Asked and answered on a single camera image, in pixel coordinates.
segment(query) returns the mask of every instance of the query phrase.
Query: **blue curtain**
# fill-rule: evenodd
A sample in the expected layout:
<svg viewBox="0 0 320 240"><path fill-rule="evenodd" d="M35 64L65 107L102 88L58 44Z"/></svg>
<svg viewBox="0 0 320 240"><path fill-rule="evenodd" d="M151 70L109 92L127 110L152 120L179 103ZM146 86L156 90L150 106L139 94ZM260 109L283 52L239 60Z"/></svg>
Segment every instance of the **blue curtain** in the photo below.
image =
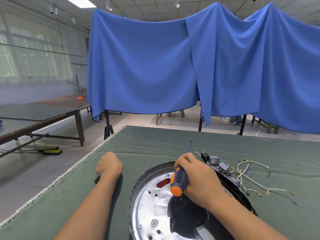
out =
<svg viewBox="0 0 320 240"><path fill-rule="evenodd" d="M88 100L137 114L186 109L210 116L254 114L274 125L320 133L320 29L269 4L239 20L215 3L169 22L93 14Z"/></svg>

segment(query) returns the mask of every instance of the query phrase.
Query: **circular metal base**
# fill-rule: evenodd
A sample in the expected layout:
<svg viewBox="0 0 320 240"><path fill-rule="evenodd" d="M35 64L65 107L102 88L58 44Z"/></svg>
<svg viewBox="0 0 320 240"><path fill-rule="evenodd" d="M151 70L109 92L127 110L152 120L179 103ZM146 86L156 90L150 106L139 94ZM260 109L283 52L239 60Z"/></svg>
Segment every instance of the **circular metal base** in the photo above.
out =
<svg viewBox="0 0 320 240"><path fill-rule="evenodd" d="M208 211L191 202L185 195L175 197L171 194L169 179L173 173L174 161L159 164L147 170L134 185L128 208L132 238L233 239ZM217 174L226 193L255 213L238 187L225 175Z"/></svg>

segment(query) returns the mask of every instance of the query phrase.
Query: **ceiling light panel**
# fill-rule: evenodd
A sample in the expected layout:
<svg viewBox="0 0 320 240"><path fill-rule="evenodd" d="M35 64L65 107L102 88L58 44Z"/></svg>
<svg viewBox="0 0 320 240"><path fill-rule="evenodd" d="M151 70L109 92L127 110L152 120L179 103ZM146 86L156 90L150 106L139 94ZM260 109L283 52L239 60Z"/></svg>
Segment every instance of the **ceiling light panel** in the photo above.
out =
<svg viewBox="0 0 320 240"><path fill-rule="evenodd" d="M96 8L96 6L89 0L68 0L79 8Z"/></svg>

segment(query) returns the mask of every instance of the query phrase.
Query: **white curtain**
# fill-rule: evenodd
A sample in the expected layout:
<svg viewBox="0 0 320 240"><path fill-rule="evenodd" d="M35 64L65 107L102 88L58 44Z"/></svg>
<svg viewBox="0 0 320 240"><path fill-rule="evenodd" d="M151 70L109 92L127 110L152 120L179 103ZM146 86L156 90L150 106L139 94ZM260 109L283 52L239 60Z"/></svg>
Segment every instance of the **white curtain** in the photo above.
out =
<svg viewBox="0 0 320 240"><path fill-rule="evenodd" d="M0 0L0 82L71 80L66 50L58 22Z"/></svg>

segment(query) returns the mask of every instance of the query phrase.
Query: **screw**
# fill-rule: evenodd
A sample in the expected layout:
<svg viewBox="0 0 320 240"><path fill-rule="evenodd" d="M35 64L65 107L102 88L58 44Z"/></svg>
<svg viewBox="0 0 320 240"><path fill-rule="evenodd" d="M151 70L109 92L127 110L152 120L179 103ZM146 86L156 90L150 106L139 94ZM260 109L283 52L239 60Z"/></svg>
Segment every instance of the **screw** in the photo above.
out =
<svg viewBox="0 0 320 240"><path fill-rule="evenodd" d="M151 221L151 225L154 226L154 227L158 226L158 220L153 219L153 220Z"/></svg>

